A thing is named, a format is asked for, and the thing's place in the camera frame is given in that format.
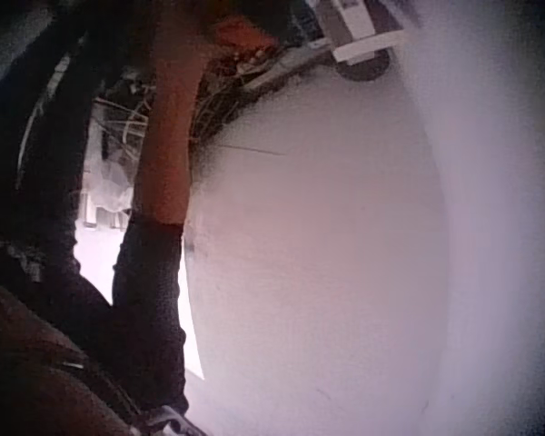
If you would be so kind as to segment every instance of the white surface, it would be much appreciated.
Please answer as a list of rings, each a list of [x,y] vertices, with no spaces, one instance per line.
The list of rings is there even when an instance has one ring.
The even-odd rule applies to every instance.
[[[335,47],[333,57],[337,62],[355,59],[366,53],[376,52],[384,48],[390,48],[403,43],[405,33],[403,30],[394,30],[384,34],[368,36],[367,38],[353,41],[352,43]]]
[[[446,339],[443,201],[395,72],[317,70],[218,140],[187,227],[204,381],[190,416],[218,436],[415,434]]]
[[[538,434],[545,29],[520,2],[392,3],[415,9],[396,55],[441,171],[451,242],[449,333],[422,434]]]

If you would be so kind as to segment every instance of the blurry object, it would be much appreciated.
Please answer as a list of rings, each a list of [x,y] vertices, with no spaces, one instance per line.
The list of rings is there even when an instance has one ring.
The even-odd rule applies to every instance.
[[[387,70],[386,49],[400,44],[405,33],[384,5],[377,0],[317,0],[312,8],[330,41],[339,74],[370,81]]]
[[[243,50],[267,50],[277,42],[241,15],[229,15],[212,26],[216,43]]]

